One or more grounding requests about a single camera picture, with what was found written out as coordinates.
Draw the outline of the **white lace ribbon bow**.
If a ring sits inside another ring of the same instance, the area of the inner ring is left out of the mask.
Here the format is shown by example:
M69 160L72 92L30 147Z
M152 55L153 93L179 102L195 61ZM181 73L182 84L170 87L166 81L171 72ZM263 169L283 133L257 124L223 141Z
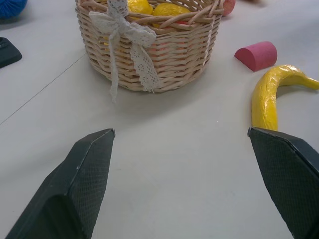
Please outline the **white lace ribbon bow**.
M129 13L127 0L108 0L107 4L106 13L91 11L89 17L94 27L101 33L109 34L112 101L116 100L119 84L115 49L121 36L126 37L132 43L130 55L144 91L153 92L159 86L160 79L146 49L155 42L156 33L149 27L141 26L135 22L130 23L125 19Z

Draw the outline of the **wicker basket with lace bow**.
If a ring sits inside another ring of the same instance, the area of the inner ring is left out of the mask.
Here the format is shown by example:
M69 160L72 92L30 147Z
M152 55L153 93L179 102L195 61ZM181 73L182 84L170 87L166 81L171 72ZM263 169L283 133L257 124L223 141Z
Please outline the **wicker basket with lace bow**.
M89 13L105 13L108 0L75 0L81 36L92 67L111 78L108 34L94 27ZM156 92L178 89L197 79L206 67L214 47L224 0L148 0L155 8L161 3L185 7L190 13L177 16L153 16L130 12L126 20L149 27L157 37L147 49L159 75ZM187 21L188 25L176 24Z

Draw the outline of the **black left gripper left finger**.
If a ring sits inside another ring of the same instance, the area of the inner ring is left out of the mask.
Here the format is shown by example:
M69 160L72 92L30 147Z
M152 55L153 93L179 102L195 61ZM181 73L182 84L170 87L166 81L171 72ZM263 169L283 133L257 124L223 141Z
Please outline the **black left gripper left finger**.
M5 239L91 239L114 138L109 128L78 140L43 180Z

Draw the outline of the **yellow banana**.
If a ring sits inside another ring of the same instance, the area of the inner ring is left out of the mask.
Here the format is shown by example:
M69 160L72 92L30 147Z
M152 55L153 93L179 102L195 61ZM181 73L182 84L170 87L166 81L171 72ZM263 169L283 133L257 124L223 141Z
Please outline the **yellow banana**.
M319 90L319 81L308 77L293 65L280 65L268 70L256 84L252 94L252 126L278 130L276 108L277 89L280 86L301 85Z

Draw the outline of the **yellow lemon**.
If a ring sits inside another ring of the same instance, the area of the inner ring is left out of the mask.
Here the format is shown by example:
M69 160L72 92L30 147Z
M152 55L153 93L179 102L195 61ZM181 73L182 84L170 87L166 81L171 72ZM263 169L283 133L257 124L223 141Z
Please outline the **yellow lemon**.
M190 10L173 3L161 3L153 10L153 16L177 16L184 13L190 13Z
M148 0L128 0L128 10L130 12L152 15L153 7Z

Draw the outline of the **pink peach fruit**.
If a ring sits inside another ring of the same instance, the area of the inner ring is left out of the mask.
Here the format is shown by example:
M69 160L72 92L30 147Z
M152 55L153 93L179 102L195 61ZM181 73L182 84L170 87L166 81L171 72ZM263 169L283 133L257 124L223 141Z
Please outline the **pink peach fruit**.
M235 5L236 5L236 0L224 0L223 16L228 16L234 10Z

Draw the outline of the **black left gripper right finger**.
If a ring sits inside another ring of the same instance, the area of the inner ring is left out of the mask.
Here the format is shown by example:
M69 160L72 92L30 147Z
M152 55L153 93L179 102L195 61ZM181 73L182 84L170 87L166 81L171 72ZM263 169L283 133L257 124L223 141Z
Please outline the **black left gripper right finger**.
M301 138L248 130L267 191L294 239L319 239L319 153Z

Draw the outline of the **blue ribbed round object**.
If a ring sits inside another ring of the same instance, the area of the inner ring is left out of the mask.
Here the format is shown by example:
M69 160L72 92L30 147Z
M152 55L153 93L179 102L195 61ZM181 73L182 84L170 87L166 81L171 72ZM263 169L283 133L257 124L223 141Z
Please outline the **blue ribbed round object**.
M27 0L0 0L0 19L18 16L25 8Z

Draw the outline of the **black flat object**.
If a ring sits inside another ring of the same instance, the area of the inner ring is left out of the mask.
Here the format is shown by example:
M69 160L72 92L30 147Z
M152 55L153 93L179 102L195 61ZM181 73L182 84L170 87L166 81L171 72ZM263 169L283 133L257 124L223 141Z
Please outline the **black flat object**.
M0 68L22 59L20 51L5 37L0 37Z

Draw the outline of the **red half-cylinder foam block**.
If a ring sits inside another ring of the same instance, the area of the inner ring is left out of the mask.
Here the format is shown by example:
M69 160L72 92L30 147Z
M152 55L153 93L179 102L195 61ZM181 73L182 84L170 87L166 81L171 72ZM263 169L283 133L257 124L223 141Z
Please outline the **red half-cylinder foam block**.
M270 41L258 42L238 49L234 57L253 72L273 66L277 61L277 49Z

